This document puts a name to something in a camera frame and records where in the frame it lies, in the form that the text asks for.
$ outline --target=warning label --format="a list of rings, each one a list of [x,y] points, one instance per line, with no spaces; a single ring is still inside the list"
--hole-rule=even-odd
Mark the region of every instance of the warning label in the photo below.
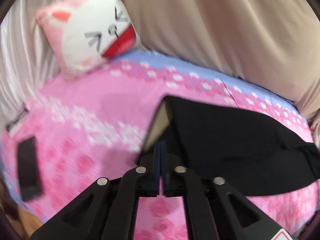
[[[276,233],[274,238],[272,238],[271,240],[293,240],[293,239],[287,233],[287,231],[285,231],[284,229],[281,229],[278,233]]]

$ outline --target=silver bolt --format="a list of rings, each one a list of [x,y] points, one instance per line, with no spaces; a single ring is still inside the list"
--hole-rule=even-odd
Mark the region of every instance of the silver bolt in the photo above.
[[[97,180],[98,185],[103,186],[108,183],[108,180],[106,178],[100,178]]]
[[[183,167],[183,166],[177,166],[174,168],[174,170],[177,172],[177,173],[183,173],[183,172],[186,172],[187,171],[187,168],[186,167]]]
[[[147,169],[143,166],[136,168],[137,173],[145,173],[146,171],[147,171]]]
[[[216,177],[213,179],[213,182],[217,185],[225,184],[226,180],[222,177]]]

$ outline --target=bed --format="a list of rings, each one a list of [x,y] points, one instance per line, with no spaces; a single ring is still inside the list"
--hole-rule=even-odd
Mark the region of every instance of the bed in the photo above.
[[[19,130],[4,132],[0,169],[12,199],[46,222],[97,178],[135,167],[153,115],[165,95],[267,114],[312,142],[292,102],[259,86],[154,51],[135,50],[67,83],[58,75],[26,102]],[[17,143],[36,136],[44,194],[27,203],[19,193]],[[294,234],[315,214],[319,183],[282,195],[252,197]],[[181,198],[140,198],[135,239],[187,239]]]

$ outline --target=black phone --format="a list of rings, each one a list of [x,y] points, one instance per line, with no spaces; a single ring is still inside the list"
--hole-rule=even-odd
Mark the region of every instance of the black phone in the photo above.
[[[36,157],[36,137],[31,137],[18,145],[18,178],[23,201],[41,196],[42,187]]]

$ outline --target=cat face pillow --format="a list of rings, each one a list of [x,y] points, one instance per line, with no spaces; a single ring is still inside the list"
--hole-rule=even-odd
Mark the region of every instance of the cat face pillow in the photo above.
[[[140,41],[121,0],[66,0],[41,8],[36,19],[68,81]]]

